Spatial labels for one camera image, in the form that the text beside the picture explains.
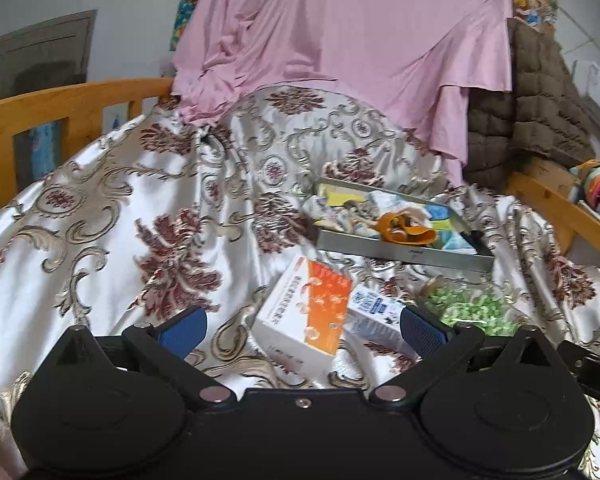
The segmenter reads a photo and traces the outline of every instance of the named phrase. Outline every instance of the pink cloth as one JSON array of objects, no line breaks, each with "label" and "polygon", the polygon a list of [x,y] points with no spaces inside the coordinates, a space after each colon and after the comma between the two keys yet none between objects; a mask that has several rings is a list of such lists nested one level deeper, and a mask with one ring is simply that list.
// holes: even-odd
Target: pink cloth
[{"label": "pink cloth", "polygon": [[432,150],[460,162],[460,178],[462,88],[511,90],[510,2],[200,0],[173,58],[173,93],[184,119],[202,125],[261,86],[342,92],[416,128]]}]

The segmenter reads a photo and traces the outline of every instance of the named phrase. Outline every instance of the brown quilted jacket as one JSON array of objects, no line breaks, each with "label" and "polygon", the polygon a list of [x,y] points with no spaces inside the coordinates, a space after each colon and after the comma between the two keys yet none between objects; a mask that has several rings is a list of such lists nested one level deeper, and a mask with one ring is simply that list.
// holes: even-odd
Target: brown quilted jacket
[{"label": "brown quilted jacket", "polygon": [[464,179],[502,190],[527,156],[567,168],[594,158],[592,124],[560,54],[560,45],[509,19],[513,92],[471,89],[469,160]]}]

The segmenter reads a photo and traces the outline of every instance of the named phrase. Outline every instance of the blue pad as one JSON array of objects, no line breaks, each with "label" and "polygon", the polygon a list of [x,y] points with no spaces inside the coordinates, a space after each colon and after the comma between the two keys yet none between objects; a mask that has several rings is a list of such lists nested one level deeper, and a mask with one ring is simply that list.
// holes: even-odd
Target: blue pad
[{"label": "blue pad", "polygon": [[405,306],[400,314],[400,333],[402,339],[425,358],[446,344],[454,331],[432,315]]},{"label": "blue pad", "polygon": [[180,359],[184,359],[205,338],[205,309],[184,310],[160,325],[158,331],[158,343]]}]

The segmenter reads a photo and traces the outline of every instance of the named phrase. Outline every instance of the colorful poster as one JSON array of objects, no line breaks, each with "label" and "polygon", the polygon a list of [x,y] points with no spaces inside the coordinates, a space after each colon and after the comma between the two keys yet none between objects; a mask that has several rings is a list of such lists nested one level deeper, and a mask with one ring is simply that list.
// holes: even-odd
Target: colorful poster
[{"label": "colorful poster", "polygon": [[198,0],[180,0],[178,12],[176,14],[176,21],[173,24],[173,35],[171,36],[171,46],[169,50],[176,50],[178,41],[180,40],[187,23],[189,23],[189,19],[193,14],[193,10],[196,8],[197,4]]},{"label": "colorful poster", "polygon": [[513,16],[543,34],[554,34],[558,0],[513,0]]},{"label": "colorful poster", "polygon": [[61,121],[53,121],[29,130],[31,173],[34,181],[59,166],[61,128]]}]

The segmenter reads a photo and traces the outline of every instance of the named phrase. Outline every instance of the wooden bed rail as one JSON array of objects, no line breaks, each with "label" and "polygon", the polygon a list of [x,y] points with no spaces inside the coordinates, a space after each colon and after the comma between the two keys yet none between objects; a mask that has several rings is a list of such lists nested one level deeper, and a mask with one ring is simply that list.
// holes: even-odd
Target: wooden bed rail
[{"label": "wooden bed rail", "polygon": [[142,113],[142,99],[166,98],[171,78],[123,79],[41,90],[0,100],[0,208],[17,194],[13,136],[62,120],[61,161],[100,136],[102,109],[128,103],[128,117]]},{"label": "wooden bed rail", "polygon": [[531,206],[553,224],[562,254],[569,251],[577,235],[600,253],[600,221],[577,205],[522,173],[511,175],[507,193],[515,195],[520,202]]}]

